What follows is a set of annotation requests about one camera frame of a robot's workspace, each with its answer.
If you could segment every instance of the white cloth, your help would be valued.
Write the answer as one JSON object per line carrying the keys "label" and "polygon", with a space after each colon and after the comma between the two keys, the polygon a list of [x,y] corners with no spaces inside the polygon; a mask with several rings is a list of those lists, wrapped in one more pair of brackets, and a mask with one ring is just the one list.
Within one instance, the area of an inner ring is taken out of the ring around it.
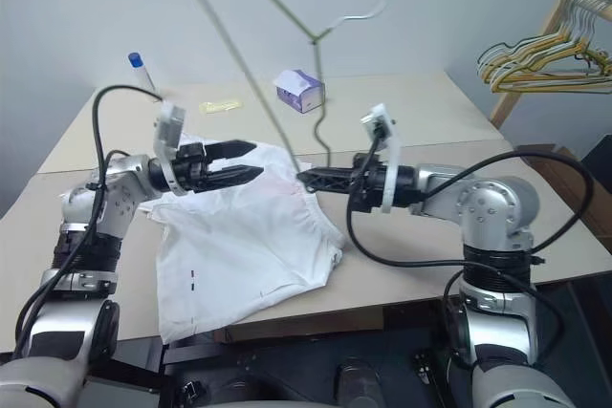
{"label": "white cloth", "polygon": [[[204,140],[183,135],[182,143],[194,141]],[[164,224],[157,258],[164,343],[323,287],[341,258],[342,234],[295,178],[285,150],[260,143],[212,168],[235,164],[264,172],[242,186],[182,197],[166,193],[141,205]]]}

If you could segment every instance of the small purple box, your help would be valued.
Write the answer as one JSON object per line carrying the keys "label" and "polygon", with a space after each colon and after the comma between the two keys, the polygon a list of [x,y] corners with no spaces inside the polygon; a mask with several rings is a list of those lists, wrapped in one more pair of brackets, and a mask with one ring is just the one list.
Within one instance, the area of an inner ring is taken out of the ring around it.
{"label": "small purple box", "polygon": [[301,114],[321,105],[323,83],[300,70],[283,71],[273,83],[278,98]]}

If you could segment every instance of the hanger rack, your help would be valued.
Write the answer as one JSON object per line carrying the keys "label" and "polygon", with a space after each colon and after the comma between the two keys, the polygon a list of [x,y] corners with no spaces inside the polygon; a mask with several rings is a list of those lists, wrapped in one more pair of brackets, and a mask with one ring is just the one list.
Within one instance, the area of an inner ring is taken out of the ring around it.
{"label": "hanger rack", "polygon": [[[565,1],[566,0],[557,0],[557,3],[549,15],[548,20],[546,23],[544,23],[544,27],[542,28],[540,35],[547,35],[558,30],[561,18],[564,14]],[[595,11],[595,13],[600,18],[612,22],[612,0],[609,1],[610,5],[608,7],[601,11]],[[579,0],[577,3],[579,6],[591,11],[591,9],[588,8],[589,0]],[[505,93],[499,98],[499,101],[497,102],[497,105],[495,105],[495,108],[492,110],[490,116],[493,126],[499,128],[503,124],[521,96],[521,93]]]}

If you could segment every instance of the floor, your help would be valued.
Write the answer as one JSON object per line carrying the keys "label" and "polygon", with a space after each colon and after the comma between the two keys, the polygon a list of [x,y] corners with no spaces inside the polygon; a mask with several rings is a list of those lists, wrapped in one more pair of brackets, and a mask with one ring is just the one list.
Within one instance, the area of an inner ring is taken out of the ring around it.
{"label": "floor", "polygon": [[[597,282],[603,292],[612,292],[612,275],[602,276]],[[611,406],[612,388],[603,376],[601,362],[571,292],[566,288],[554,288],[547,289],[545,293],[566,314],[568,330],[560,346],[545,363],[544,370],[578,407]],[[612,295],[607,295],[606,301],[612,312]],[[231,361],[215,361],[209,366],[194,361],[170,366],[167,370],[181,381],[202,381],[212,394],[232,378],[256,376],[281,388],[286,398],[335,404],[333,389],[337,367],[345,358],[357,356],[368,361],[378,372],[389,408],[406,406],[407,403],[414,407],[433,408],[436,405],[427,387],[411,367],[414,353],[430,344],[430,329],[403,327],[402,313],[405,311],[397,307],[388,321],[391,330],[384,332],[343,333],[324,339],[267,344]],[[552,329],[552,317],[547,311],[540,312],[539,328],[545,331]],[[547,338],[546,333],[540,337],[541,340]],[[116,358],[143,365],[149,345],[150,340],[122,342]],[[449,376],[459,408],[467,408],[470,406],[469,375],[451,367]],[[155,407],[157,396],[89,383],[79,404],[79,407],[85,406]]]}

